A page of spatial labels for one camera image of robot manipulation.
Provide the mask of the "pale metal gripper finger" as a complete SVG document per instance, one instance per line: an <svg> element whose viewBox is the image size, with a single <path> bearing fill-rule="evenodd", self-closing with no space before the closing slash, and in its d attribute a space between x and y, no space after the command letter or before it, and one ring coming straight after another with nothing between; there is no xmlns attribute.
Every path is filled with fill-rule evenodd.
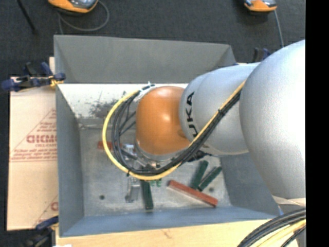
<svg viewBox="0 0 329 247"><path fill-rule="evenodd" d="M140 184L132 184L131 185L131 202L135 202L139 198L139 192L140 192Z"/></svg>
<svg viewBox="0 0 329 247"><path fill-rule="evenodd" d="M127 180L127 191L126 191L126 195L125 195L125 201L126 203L131 203L132 200L131 200L131 179L128 178Z"/></svg>

